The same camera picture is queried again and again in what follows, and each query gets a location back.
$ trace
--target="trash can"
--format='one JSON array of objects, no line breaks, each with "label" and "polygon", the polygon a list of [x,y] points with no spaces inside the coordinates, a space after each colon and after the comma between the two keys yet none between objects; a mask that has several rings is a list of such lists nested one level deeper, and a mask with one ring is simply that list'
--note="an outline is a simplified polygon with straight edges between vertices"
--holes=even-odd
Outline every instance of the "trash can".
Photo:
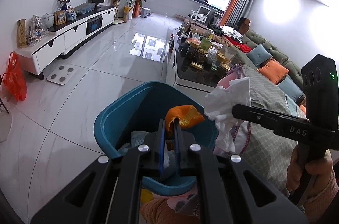
[{"label": "trash can", "polygon": [[[111,158],[121,156],[118,149],[130,143],[131,132],[136,130],[153,132],[158,130],[159,120],[167,111],[178,105],[193,105],[204,115],[204,108],[191,98],[162,82],[144,83],[117,99],[96,118],[95,139],[103,152]],[[198,144],[213,149],[218,130],[214,121],[207,117],[200,124],[187,129]],[[162,182],[144,177],[142,185],[162,196],[177,196],[189,191],[195,177],[180,177],[174,174]]]},{"label": "trash can", "polygon": [[141,17],[142,18],[147,18],[147,16],[148,16],[148,13],[150,12],[150,9],[148,9],[148,8],[141,8]]}]

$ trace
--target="silver bolt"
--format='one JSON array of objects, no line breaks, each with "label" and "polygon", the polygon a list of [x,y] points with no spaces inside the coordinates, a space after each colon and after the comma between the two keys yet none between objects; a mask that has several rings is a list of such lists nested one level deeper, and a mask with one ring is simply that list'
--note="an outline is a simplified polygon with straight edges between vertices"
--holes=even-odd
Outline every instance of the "silver bolt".
[{"label": "silver bolt", "polygon": [[98,162],[101,164],[106,164],[108,163],[109,158],[106,155],[102,155],[98,158]]},{"label": "silver bolt", "polygon": [[234,163],[239,163],[241,161],[241,157],[237,154],[233,154],[231,156],[231,161],[234,162]]},{"label": "silver bolt", "polygon": [[191,144],[189,146],[189,148],[191,149],[191,151],[199,151],[199,150],[201,150],[201,146],[199,144]]},{"label": "silver bolt", "polygon": [[150,147],[147,146],[147,145],[145,145],[145,144],[142,144],[142,145],[138,146],[138,150],[139,150],[139,151],[142,151],[142,152],[146,152],[146,151],[148,151],[149,149],[150,149]]}]

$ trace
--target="human hand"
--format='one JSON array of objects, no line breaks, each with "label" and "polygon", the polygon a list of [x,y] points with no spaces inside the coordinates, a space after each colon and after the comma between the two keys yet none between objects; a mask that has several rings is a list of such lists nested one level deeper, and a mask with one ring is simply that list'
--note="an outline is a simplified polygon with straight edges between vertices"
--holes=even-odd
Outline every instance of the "human hand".
[{"label": "human hand", "polygon": [[[291,162],[287,168],[286,188],[289,192],[296,190],[300,185],[302,170],[298,165],[298,146],[293,149]],[[308,197],[321,193],[331,178],[333,161],[329,150],[323,158],[311,161],[305,165],[306,171],[311,175],[317,175],[316,181],[310,190]]]}]

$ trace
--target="sofa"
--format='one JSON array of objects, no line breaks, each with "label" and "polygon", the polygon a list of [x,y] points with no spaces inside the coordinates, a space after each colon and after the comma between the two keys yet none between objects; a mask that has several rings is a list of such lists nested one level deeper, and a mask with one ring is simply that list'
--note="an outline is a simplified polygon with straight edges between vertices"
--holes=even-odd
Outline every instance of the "sofa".
[{"label": "sofa", "polygon": [[[289,60],[289,56],[281,52],[276,46],[272,45],[267,39],[254,32],[253,30],[248,30],[245,35],[242,37],[244,44],[249,46],[251,49],[254,49],[258,45],[262,46],[273,56],[273,58],[279,62],[283,67],[289,70],[289,77],[294,81],[294,83],[302,90],[302,76],[301,69],[293,62]],[[253,69],[258,67],[253,64],[253,62],[246,56],[246,54],[240,50],[237,51],[234,59],[231,64],[246,64]]]}]

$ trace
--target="tile floor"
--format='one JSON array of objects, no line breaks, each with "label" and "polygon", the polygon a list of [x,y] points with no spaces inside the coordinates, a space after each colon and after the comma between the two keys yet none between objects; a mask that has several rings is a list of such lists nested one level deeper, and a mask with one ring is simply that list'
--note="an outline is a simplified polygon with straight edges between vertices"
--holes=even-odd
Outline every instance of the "tile floor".
[{"label": "tile floor", "polygon": [[74,65],[66,85],[28,76],[26,100],[7,102],[13,124],[0,143],[0,187],[25,223],[102,154],[97,115],[143,82],[162,80],[163,49],[180,25],[157,14],[113,25],[44,70],[48,76],[59,63]]}]

